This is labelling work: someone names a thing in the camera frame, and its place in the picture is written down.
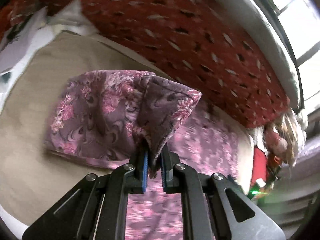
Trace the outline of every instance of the purple fabric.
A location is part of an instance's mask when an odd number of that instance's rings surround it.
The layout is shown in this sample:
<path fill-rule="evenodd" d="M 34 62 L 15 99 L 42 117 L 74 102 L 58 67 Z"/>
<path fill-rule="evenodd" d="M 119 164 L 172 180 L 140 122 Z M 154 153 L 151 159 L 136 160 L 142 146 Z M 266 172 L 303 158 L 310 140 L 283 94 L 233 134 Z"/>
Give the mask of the purple fabric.
<path fill-rule="evenodd" d="M 151 150 L 152 175 L 161 148 L 200 97 L 200 92 L 152 72 L 87 72 L 69 80 L 45 143 L 73 161 L 114 168 L 126 163 L 144 138 Z"/>
<path fill-rule="evenodd" d="M 169 150 L 179 154 L 181 162 L 198 172 L 221 172 L 237 177 L 237 136 L 215 116 L 208 117 L 201 100 L 168 142 Z M 148 180 L 143 195 L 129 195 L 126 240 L 182 240 L 180 194 L 163 192 L 161 176 Z"/>

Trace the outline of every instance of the red fabric with leaf pattern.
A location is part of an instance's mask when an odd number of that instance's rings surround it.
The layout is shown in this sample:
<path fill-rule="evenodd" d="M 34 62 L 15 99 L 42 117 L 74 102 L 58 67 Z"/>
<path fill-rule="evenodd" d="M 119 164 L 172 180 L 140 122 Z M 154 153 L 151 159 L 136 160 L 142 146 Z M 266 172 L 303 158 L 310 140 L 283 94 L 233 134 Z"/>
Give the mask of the red fabric with leaf pattern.
<path fill-rule="evenodd" d="M 2 9 L 0 31 L 21 1 Z M 39 1 L 54 14 L 72 0 Z M 81 1 L 102 35 L 200 90 L 244 126 L 264 125 L 287 110 L 289 99 L 259 47 L 214 0 Z"/>

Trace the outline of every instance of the beige surface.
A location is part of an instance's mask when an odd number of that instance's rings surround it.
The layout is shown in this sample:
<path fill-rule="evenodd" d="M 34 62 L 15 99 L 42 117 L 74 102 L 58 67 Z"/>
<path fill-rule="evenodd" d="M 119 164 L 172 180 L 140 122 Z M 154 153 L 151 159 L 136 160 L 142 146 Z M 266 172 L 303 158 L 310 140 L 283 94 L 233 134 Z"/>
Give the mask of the beige surface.
<path fill-rule="evenodd" d="M 86 174 L 108 172 L 46 154 L 42 146 L 46 119 L 62 86 L 68 78 L 95 69 L 140 69 L 168 78 L 135 52 L 97 36 L 89 38 L 62 33 L 36 53 L 12 89 L 0 115 L 0 203 L 27 225 Z M 253 160 L 248 137 L 241 133 L 240 126 L 232 118 L 220 116 L 243 141 L 239 144 L 242 157 L 239 157 L 238 180 L 246 188 L 250 183 Z"/>

